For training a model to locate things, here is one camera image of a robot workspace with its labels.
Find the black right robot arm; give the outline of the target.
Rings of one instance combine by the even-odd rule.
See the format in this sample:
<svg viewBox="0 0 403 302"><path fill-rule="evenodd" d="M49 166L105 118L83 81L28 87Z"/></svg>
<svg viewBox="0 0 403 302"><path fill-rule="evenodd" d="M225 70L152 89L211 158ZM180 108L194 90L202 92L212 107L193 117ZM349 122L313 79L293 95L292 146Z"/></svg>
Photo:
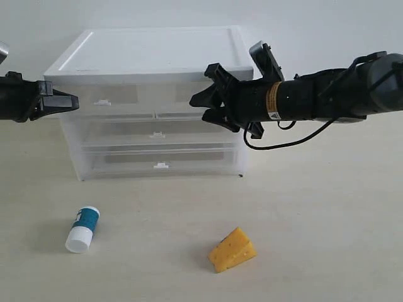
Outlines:
<svg viewBox="0 0 403 302"><path fill-rule="evenodd" d="M202 120L260 139L268 121L354 123L368 115L402 110L402 55L377 52L358 57L346 69L327 69L283 78L274 57L260 64L263 76L241 81L220 64L205 76L213 81L193 95L190 106L205 108Z"/></svg>

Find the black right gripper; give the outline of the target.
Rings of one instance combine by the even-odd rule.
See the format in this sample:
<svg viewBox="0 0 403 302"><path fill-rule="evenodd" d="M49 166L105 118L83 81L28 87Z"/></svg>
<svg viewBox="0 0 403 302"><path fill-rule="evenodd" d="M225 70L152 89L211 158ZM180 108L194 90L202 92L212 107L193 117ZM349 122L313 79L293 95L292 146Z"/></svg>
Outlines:
<svg viewBox="0 0 403 302"><path fill-rule="evenodd" d="M220 64L210 64L205 75L213 84L190 99L190 106L207 109L202 120L231 132L249 123L303 121L315 118L314 85L310 81L239 81Z"/></svg>

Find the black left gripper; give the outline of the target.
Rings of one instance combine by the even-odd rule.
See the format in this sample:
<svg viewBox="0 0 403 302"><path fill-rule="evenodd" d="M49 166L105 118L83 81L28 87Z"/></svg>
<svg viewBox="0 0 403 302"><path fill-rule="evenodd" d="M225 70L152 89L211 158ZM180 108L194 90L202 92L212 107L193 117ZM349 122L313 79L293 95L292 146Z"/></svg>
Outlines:
<svg viewBox="0 0 403 302"><path fill-rule="evenodd" d="M77 109L77 96L54 89L50 81L26 81L12 71L1 77L1 120L24 123Z"/></svg>

